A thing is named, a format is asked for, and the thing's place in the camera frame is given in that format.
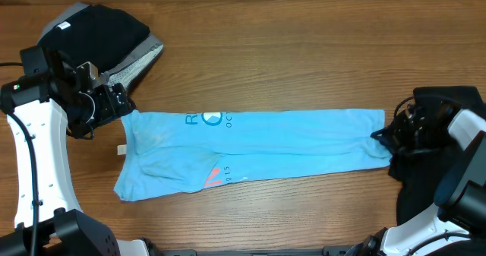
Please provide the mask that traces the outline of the light blue printed t-shirt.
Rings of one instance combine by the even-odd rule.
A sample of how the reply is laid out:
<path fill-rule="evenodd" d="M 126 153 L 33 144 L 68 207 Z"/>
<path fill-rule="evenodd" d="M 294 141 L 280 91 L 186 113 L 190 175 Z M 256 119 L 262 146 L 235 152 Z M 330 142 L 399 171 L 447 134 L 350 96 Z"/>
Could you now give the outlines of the light blue printed t-shirt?
<path fill-rule="evenodd" d="M 390 152 L 371 137 L 379 109 L 168 113 L 122 118 L 123 201 L 194 193 L 238 182 L 379 169 Z"/>

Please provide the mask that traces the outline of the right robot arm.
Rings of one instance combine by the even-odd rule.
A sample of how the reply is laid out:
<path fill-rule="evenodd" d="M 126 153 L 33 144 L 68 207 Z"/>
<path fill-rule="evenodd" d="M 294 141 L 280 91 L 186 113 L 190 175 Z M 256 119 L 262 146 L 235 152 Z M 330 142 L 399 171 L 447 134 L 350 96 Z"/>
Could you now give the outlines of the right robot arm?
<path fill-rule="evenodd" d="M 462 152 L 440 180 L 433 204 L 408 222 L 367 237 L 347 255 L 428 255 L 456 243 L 485 241 L 485 118 L 460 109 L 447 132 Z"/>

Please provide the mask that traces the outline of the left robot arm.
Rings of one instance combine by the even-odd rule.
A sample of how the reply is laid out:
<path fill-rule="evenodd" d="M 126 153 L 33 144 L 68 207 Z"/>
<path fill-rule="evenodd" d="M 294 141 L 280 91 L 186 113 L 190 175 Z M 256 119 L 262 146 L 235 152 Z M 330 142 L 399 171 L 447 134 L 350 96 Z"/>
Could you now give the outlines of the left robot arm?
<path fill-rule="evenodd" d="M 91 62 L 68 70 L 41 46 L 20 52 L 24 76 L 1 88 L 1 111 L 14 135 L 19 198 L 3 255 L 152 255 L 146 239 L 123 241 L 86 215 L 71 180 L 67 139 L 92 140 L 96 128 L 134 109 L 121 84 Z"/>

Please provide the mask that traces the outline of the black garment at right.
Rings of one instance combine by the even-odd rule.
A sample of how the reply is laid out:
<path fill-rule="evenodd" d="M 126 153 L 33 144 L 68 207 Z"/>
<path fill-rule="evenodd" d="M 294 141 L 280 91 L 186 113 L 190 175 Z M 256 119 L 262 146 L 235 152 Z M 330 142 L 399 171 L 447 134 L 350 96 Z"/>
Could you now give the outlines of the black garment at right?
<path fill-rule="evenodd" d="M 470 109 L 478 112 L 482 118 L 485 117 L 485 103 L 476 87 L 417 87 L 410 100 L 397 106 L 393 120 L 409 105 L 438 108 L 442 103 L 454 105 L 454 116 L 461 109 Z M 440 180 L 458 160 L 461 152 L 461 147 L 452 138 L 451 144 L 431 153 L 412 156 L 393 154 L 389 175 L 402 183 L 396 203 L 396 220 L 399 225 L 409 221 L 434 202 L 434 193 Z"/>

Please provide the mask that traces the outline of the folded grey garment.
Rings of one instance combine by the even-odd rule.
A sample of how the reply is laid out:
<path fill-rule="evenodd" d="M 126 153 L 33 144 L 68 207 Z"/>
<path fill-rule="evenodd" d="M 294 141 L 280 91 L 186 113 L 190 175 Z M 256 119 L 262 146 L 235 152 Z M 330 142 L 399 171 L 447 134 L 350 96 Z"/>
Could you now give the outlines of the folded grey garment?
<path fill-rule="evenodd" d="M 112 86 L 120 83 L 126 91 L 131 91 L 162 54 L 162 51 L 162 41 L 150 31 L 149 36 L 122 59 L 118 65 L 107 71 L 98 71 L 108 85 Z"/>

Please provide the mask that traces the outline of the folded black garment on stack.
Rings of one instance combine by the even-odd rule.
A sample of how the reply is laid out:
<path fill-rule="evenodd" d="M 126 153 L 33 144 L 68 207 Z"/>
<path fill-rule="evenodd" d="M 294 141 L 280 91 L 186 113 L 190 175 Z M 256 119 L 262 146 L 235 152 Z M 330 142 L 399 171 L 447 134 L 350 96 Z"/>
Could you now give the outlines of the folded black garment on stack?
<path fill-rule="evenodd" d="M 75 3 L 44 28 L 37 45 L 59 52 L 72 68 L 91 62 L 107 71 L 149 34 L 146 24 L 123 10 Z"/>

